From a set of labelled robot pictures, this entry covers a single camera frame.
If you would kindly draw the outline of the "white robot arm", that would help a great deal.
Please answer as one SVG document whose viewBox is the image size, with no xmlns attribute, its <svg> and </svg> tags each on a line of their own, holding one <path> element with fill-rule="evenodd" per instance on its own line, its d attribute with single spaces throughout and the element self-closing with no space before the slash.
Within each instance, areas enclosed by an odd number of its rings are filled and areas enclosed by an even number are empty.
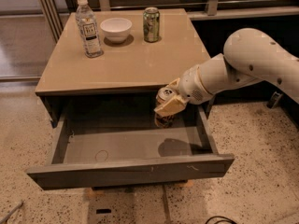
<svg viewBox="0 0 299 224">
<path fill-rule="evenodd" d="M 267 81 L 299 103 L 299 60 L 264 32 L 244 28 L 226 40 L 223 53 L 193 66 L 159 89 L 155 113 L 175 115 L 221 92 Z"/>
</svg>

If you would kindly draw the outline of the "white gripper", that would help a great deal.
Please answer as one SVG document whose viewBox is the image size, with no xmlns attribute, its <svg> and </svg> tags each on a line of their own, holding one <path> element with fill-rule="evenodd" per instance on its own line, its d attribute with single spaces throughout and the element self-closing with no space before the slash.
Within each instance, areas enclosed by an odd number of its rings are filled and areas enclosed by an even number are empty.
<svg viewBox="0 0 299 224">
<path fill-rule="evenodd" d="M 154 111 L 160 117 L 176 115 L 186 108 L 187 103 L 200 105 L 213 98 L 201 81 L 198 65 L 187 70 L 180 78 L 171 81 L 168 87 L 178 91 L 180 95 L 174 95 L 155 107 Z"/>
</svg>

